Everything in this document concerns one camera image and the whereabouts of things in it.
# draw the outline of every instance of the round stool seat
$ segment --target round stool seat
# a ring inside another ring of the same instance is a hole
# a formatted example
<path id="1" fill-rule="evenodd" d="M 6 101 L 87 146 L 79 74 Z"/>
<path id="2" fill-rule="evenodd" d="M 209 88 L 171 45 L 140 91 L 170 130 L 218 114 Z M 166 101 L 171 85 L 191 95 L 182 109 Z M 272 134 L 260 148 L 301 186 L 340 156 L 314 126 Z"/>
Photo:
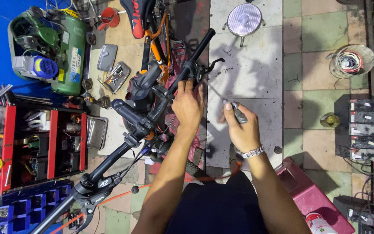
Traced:
<path id="1" fill-rule="evenodd" d="M 227 27 L 236 36 L 247 36 L 261 25 L 262 13 L 257 6 L 245 3 L 235 7 L 227 18 Z"/>

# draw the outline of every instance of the bicycle handlebar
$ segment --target bicycle handlebar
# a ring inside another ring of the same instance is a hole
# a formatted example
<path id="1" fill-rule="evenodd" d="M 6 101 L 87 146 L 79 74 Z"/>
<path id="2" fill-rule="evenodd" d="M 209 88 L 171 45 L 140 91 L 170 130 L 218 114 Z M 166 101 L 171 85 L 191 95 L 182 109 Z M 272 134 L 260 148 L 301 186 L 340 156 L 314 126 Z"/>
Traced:
<path id="1" fill-rule="evenodd" d="M 211 38 L 216 34 L 214 29 L 210 28 L 203 40 L 200 42 L 200 44 L 197 46 L 197 49 L 189 59 L 196 61 L 200 55 L 203 53 L 205 50 L 206 46 L 209 44 Z M 190 74 L 190 70 L 187 67 L 183 67 L 181 72 L 178 74 L 176 80 L 171 84 L 170 88 L 168 89 L 171 93 L 175 93 L 178 87 L 178 82 L 181 80 L 187 80 L 188 76 Z M 164 112 L 165 108 L 167 107 L 168 102 L 166 100 L 160 101 L 155 109 L 149 114 L 149 117 L 157 121 L 157 119 L 162 115 Z M 143 133 L 140 131 L 135 131 L 134 136 L 138 139 L 141 140 L 145 137 Z M 103 173 L 105 173 L 124 153 L 129 151 L 131 147 L 124 142 L 120 147 L 118 147 L 113 153 L 111 153 L 90 175 L 89 175 L 89 180 L 92 182 L 98 181 Z M 41 223 L 39 223 L 31 232 L 30 234 L 43 234 L 52 223 L 56 221 L 64 212 L 67 211 L 67 209 L 70 207 L 70 205 L 73 204 L 75 201 L 74 196 L 77 195 L 78 192 L 76 191 L 75 188 L 73 188 L 70 191 L 70 195 L 61 202 L 61 204 L 56 207 L 50 214 L 48 214 Z"/>

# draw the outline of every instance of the person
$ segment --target person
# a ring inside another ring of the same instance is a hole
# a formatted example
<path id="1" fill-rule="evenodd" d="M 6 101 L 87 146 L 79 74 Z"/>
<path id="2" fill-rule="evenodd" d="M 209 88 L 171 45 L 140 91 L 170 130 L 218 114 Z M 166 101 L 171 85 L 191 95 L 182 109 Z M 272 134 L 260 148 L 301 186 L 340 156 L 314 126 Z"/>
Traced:
<path id="1" fill-rule="evenodd" d="M 192 81 L 178 83 L 172 104 L 179 120 L 177 134 L 146 194 L 132 234 L 311 233 L 265 152 L 246 159 L 257 194 L 242 171 L 226 184 L 191 183 L 183 191 L 190 145 L 203 116 L 203 96 L 203 85 L 195 98 Z M 261 149 L 257 115 L 241 104 L 238 108 L 248 119 L 244 124 L 237 122 L 230 103 L 224 106 L 231 141 L 241 152 Z"/>

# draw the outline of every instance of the bicycle saddle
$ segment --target bicycle saddle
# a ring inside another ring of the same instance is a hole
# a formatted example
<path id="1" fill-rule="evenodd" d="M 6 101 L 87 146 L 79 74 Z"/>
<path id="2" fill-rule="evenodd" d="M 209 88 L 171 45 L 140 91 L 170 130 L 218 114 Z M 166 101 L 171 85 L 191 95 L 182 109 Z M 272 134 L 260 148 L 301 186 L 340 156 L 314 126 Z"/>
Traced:
<path id="1" fill-rule="evenodd" d="M 147 29 L 148 15 L 155 7 L 155 0 L 120 0 L 125 8 L 131 23 L 132 35 L 136 39 L 141 39 Z"/>

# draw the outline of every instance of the silver bracelet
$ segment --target silver bracelet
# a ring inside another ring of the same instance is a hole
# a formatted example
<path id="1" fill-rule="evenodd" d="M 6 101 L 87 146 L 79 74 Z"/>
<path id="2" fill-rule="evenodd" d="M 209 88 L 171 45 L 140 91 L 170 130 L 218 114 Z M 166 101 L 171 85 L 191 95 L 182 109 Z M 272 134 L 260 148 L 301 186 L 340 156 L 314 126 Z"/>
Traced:
<path id="1" fill-rule="evenodd" d="M 242 157 L 243 157 L 244 159 L 248 159 L 248 158 L 251 158 L 251 157 L 253 157 L 253 156 L 257 156 L 257 155 L 262 154 L 262 153 L 264 152 L 264 150 L 265 150 L 265 148 L 264 148 L 263 145 L 261 144 L 261 146 L 259 146 L 258 148 L 253 149 L 253 150 L 251 150 L 251 151 L 249 151 L 249 152 L 247 152 L 247 153 L 242 154 Z"/>

